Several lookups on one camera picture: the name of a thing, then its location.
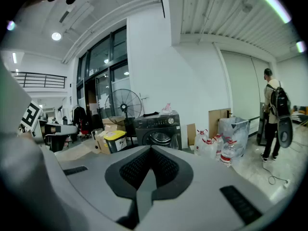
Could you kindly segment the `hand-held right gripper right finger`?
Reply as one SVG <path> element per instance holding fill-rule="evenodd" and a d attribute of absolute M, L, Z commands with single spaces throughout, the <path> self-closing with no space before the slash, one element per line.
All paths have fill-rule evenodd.
<path fill-rule="evenodd" d="M 189 163 L 158 146 L 151 147 L 151 169 L 156 180 L 153 201 L 179 197 L 193 180 L 193 169 Z"/>

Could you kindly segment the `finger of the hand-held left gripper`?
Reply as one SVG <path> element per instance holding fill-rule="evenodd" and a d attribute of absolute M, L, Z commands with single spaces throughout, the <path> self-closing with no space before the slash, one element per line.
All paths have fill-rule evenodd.
<path fill-rule="evenodd" d="M 73 125 L 61 125 L 61 134 L 77 134 L 78 128 Z"/>

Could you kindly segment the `dark grey washing machine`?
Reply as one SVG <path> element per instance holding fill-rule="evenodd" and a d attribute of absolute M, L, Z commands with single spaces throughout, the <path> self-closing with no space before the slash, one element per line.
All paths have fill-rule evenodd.
<path fill-rule="evenodd" d="M 138 117 L 133 121 L 138 145 L 165 146 L 182 149 L 180 116 L 173 110 L 169 115 Z"/>

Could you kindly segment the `coat rack with dark clothes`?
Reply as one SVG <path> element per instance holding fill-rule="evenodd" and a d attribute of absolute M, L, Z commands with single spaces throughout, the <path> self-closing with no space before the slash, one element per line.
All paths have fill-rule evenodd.
<path fill-rule="evenodd" d="M 83 107 L 77 105 L 73 107 L 72 122 L 78 130 L 86 135 L 89 132 L 89 124 L 87 121 L 87 115 Z"/>

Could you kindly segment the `open cardboard box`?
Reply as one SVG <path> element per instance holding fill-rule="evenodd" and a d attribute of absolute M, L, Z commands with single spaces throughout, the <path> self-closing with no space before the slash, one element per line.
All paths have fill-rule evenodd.
<path fill-rule="evenodd" d="M 109 133 L 110 133 L 109 131 L 105 131 L 102 128 L 95 129 L 92 131 L 93 138 L 100 153 L 103 154 L 111 153 L 108 144 L 104 138 L 104 136 L 108 135 Z"/>

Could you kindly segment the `yellow-lid black bin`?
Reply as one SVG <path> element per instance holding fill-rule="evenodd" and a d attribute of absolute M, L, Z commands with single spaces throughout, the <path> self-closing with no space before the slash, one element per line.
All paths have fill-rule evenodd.
<path fill-rule="evenodd" d="M 126 132 L 121 130 L 108 131 L 103 138 L 105 139 L 110 153 L 114 154 L 127 147 Z"/>

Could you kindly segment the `clear water jug red label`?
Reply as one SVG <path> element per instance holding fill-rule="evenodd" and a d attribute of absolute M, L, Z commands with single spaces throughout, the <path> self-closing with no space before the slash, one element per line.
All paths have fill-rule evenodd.
<path fill-rule="evenodd" d="M 229 139 L 221 150 L 220 161 L 224 163 L 227 167 L 231 166 L 233 158 L 236 156 L 236 143 L 232 139 Z"/>
<path fill-rule="evenodd" d="M 224 145 L 223 134 L 217 133 L 216 136 L 213 137 L 212 142 L 214 143 L 216 148 L 216 160 L 219 160 Z"/>
<path fill-rule="evenodd" d="M 216 152 L 217 152 L 217 143 L 215 140 L 210 140 L 210 139 L 202 139 L 202 146 L 201 146 L 201 156 L 205 158 L 211 158 L 215 159 L 216 158 Z"/>
<path fill-rule="evenodd" d="M 197 130 L 197 135 L 194 139 L 194 147 L 193 147 L 195 155 L 199 155 L 200 148 L 203 146 L 203 143 L 204 143 L 203 140 L 207 141 L 207 139 L 208 139 L 208 130 L 207 129 Z"/>

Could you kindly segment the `black balcony railing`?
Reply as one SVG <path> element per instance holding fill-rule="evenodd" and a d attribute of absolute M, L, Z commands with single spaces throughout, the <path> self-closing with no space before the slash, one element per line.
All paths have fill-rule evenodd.
<path fill-rule="evenodd" d="M 65 76 L 33 72 L 11 71 L 11 75 L 23 88 L 64 89 L 67 79 Z"/>

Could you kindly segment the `small cardboard sheet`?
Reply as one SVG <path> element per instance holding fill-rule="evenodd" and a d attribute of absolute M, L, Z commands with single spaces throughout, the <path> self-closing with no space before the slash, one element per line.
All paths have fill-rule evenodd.
<path fill-rule="evenodd" d="M 188 145 L 194 145 L 196 137 L 196 126 L 194 123 L 188 124 L 187 125 L 187 140 L 188 140 Z"/>

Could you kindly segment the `stacked cardboard box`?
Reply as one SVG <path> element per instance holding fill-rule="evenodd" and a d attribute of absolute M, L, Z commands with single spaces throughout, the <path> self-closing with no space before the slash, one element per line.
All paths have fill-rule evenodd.
<path fill-rule="evenodd" d="M 125 118 L 122 116 L 112 116 L 102 119 L 104 130 L 106 131 L 126 131 Z"/>

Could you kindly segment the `upright cardboard sheet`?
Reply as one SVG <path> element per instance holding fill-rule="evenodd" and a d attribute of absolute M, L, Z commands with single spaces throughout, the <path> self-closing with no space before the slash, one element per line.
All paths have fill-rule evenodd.
<path fill-rule="evenodd" d="M 208 112 L 208 122 L 209 122 L 209 129 L 208 135 L 209 138 L 213 138 L 218 133 L 218 122 L 221 118 L 229 118 L 231 117 L 232 112 L 230 108 L 226 109 L 218 109 L 218 110 L 211 110 Z"/>

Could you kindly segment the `pink detergent pouch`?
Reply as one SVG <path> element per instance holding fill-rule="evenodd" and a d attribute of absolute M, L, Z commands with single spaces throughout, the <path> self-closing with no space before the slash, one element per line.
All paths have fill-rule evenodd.
<path fill-rule="evenodd" d="M 167 103 L 166 106 L 159 113 L 160 116 L 167 116 L 172 114 L 172 108 L 170 103 Z"/>

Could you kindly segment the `black framed glass doors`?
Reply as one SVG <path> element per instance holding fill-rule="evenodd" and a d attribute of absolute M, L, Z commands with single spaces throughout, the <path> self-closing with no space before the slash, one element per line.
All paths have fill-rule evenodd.
<path fill-rule="evenodd" d="M 103 128 L 103 119 L 120 116 L 108 96 L 131 89 L 128 69 L 127 27 L 112 31 L 83 54 L 77 68 L 77 103 L 85 110 L 89 130 Z"/>

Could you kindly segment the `black oval panel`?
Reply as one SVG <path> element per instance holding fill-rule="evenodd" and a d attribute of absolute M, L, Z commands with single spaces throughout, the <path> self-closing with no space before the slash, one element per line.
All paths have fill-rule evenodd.
<path fill-rule="evenodd" d="M 293 127 L 290 117 L 279 120 L 277 125 L 277 136 L 282 148 L 287 148 L 291 145 L 293 140 Z"/>

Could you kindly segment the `ceiling tube light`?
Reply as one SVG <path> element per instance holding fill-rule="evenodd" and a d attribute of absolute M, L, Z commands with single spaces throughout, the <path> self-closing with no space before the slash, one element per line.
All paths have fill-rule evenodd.
<path fill-rule="evenodd" d="M 284 5 L 280 2 L 280 0 L 265 0 L 270 7 L 277 13 L 277 15 L 281 18 L 281 20 L 287 24 L 292 20 L 291 15 L 284 7 Z"/>
<path fill-rule="evenodd" d="M 296 48 L 299 53 L 303 53 L 307 49 L 305 42 L 302 40 L 296 42 Z"/>

